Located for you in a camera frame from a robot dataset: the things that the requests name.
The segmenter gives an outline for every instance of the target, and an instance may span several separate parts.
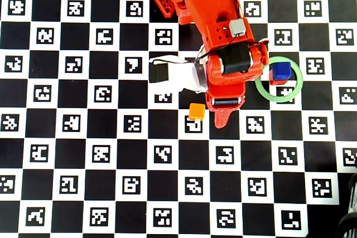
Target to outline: black object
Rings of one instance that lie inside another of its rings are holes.
[[[224,75],[247,72],[250,67],[249,48],[245,42],[223,47],[218,51],[218,55],[222,59]]]
[[[149,83],[168,81],[168,64],[149,64]]]

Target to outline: black square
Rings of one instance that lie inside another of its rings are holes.
[[[55,168],[84,168],[85,139],[56,139]]]
[[[26,138],[54,138],[56,109],[27,109]]]
[[[335,111],[336,140],[356,141],[357,113]]]
[[[176,12],[173,13],[171,18],[165,18],[156,4],[155,0],[150,0],[150,22],[178,22],[179,18]]]
[[[329,0],[330,22],[357,22],[355,0]]]
[[[329,51],[328,23],[299,23],[300,51]]]
[[[0,139],[0,168],[22,168],[23,139]]]
[[[351,68],[356,59],[356,52],[331,52],[332,79],[357,80],[357,72]]]
[[[275,235],[274,204],[243,203],[242,205],[244,235]]]
[[[26,107],[26,95],[27,80],[0,80],[0,107]]]
[[[306,203],[304,173],[274,172],[275,203]]]
[[[281,211],[281,228],[282,228],[282,230],[301,230],[300,211],[282,210]]]
[[[51,232],[82,232],[83,202],[54,201]]]
[[[117,110],[88,110],[87,138],[117,138]]]
[[[240,141],[242,170],[271,171],[272,147],[266,141]]]
[[[119,80],[118,108],[147,109],[147,80]]]
[[[203,195],[203,177],[185,177],[185,195]]]
[[[143,1],[127,1],[126,17],[143,17],[143,6]]]
[[[61,21],[61,0],[32,0],[32,21]]]
[[[148,38],[149,24],[120,24],[120,50],[148,50]]]
[[[91,51],[89,79],[118,79],[118,52]]]
[[[149,139],[177,139],[177,117],[177,110],[149,110]]]
[[[88,50],[89,23],[62,23],[61,50]]]
[[[301,96],[303,110],[332,110],[331,82],[305,81]]]
[[[115,233],[146,233],[146,202],[117,202]]]
[[[84,200],[115,200],[115,170],[86,170]]]
[[[327,117],[308,117],[308,132],[310,135],[328,135],[329,126],[327,123]]]
[[[272,139],[302,140],[300,111],[271,111]]]
[[[211,202],[241,202],[240,172],[210,172]]]
[[[28,50],[30,46],[29,22],[2,22],[0,48]]]
[[[24,169],[21,200],[52,200],[53,176],[53,169]]]
[[[146,169],[147,141],[118,139],[118,169]]]
[[[334,142],[304,142],[303,147],[306,172],[337,172]]]
[[[80,114],[64,114],[62,132],[80,132]]]
[[[89,226],[108,227],[109,207],[91,207],[89,215]]]
[[[239,112],[230,114],[228,123],[224,128],[216,128],[214,113],[210,112],[210,139],[239,139]]]
[[[58,51],[30,51],[29,78],[58,78]]]
[[[195,24],[178,25],[178,50],[198,51],[201,45],[202,35]]]
[[[210,233],[209,203],[178,203],[178,232],[180,234]]]
[[[177,201],[177,171],[147,172],[148,201]]]
[[[0,232],[17,232],[20,201],[0,202]]]
[[[179,140],[178,149],[179,169],[209,169],[208,140]]]
[[[268,0],[268,22],[297,22],[297,0]]]
[[[88,80],[59,80],[58,108],[86,108]]]
[[[120,0],[91,0],[92,22],[119,22]]]

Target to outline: checkerboard mat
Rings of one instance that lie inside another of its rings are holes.
[[[202,44],[154,0],[1,0],[0,237],[332,237],[357,157],[356,0],[240,4],[305,84],[277,104],[247,82],[216,129],[188,119],[203,94],[148,84],[149,58]]]

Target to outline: checkerboard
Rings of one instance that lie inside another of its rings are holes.
[[[203,94],[148,84],[149,58],[197,55],[194,24],[154,0],[1,0],[0,237],[333,237],[357,157],[356,0],[240,4],[305,83],[277,104],[247,82],[216,129],[188,119]]]

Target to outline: green ring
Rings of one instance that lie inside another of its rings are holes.
[[[301,91],[303,84],[302,73],[299,66],[294,61],[282,56],[271,57],[269,59],[268,65],[276,64],[278,62],[290,62],[291,69],[295,72],[296,75],[296,87],[294,88],[294,90],[286,96],[273,96],[263,87],[261,76],[255,80],[255,86],[257,87],[259,93],[267,100],[273,101],[275,103],[285,103],[295,98],[296,95],[299,94],[299,92]]]

